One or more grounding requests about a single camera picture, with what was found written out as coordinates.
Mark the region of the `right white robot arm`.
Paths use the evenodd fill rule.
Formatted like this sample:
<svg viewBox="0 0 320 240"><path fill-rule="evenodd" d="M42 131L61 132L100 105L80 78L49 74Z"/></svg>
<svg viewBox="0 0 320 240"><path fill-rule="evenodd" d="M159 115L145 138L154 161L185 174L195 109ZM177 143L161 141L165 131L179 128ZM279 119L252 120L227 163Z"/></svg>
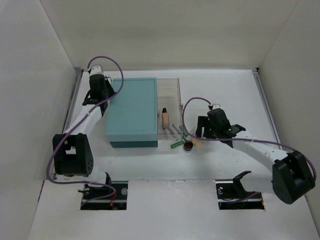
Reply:
<svg viewBox="0 0 320 240"><path fill-rule="evenodd" d="M301 152L287 152L278 148L278 142L254 139L245 127L230 124L221 108L199 116L195 134L202 140L218 140L264 165L272 173L273 192L288 205L316 186L316 172Z"/></svg>

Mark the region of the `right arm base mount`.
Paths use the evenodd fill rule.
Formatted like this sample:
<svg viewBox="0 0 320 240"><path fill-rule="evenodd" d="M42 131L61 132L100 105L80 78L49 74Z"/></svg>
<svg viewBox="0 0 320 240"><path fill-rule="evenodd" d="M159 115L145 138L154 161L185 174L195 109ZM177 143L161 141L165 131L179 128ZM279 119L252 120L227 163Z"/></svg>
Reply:
<svg viewBox="0 0 320 240"><path fill-rule="evenodd" d="M241 179L251 171L243 171L232 179L215 181L219 210L265 210L262 193L247 191Z"/></svg>

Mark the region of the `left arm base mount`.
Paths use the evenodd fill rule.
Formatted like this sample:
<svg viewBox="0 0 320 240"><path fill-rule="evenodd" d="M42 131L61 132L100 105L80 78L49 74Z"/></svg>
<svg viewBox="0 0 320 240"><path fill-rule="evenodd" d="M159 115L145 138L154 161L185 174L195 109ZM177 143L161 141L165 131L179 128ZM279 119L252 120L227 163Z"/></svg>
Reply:
<svg viewBox="0 0 320 240"><path fill-rule="evenodd" d="M82 190L78 190L82 194L80 209L88 211L117 211L127 209L128 198L128 182L114 181L111 186L113 190L105 186L93 186L85 184Z"/></svg>

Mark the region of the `beige foundation pump bottle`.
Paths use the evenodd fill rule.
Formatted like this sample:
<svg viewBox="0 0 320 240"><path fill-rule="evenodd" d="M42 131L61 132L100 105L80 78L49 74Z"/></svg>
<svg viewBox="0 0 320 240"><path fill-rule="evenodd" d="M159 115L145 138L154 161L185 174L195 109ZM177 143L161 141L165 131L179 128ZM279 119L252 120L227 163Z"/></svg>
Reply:
<svg viewBox="0 0 320 240"><path fill-rule="evenodd" d="M170 118L169 118L169 113L166 107L162 109L161 120L162 120L162 127L164 129L170 127Z"/></svg>

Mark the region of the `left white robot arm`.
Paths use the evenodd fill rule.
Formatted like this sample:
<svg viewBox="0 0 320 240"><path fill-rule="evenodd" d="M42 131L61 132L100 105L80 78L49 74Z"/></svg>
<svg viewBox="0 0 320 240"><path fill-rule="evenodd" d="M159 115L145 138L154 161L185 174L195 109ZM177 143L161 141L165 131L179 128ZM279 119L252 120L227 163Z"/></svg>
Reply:
<svg viewBox="0 0 320 240"><path fill-rule="evenodd" d="M89 135L107 110L107 99L116 92L103 72L89 75L89 90L82 103L80 114L62 134L52 139L54 170L57 175L80 180L86 184L97 183L95 193L100 199L108 199L116 192L110 176L94 166Z"/></svg>

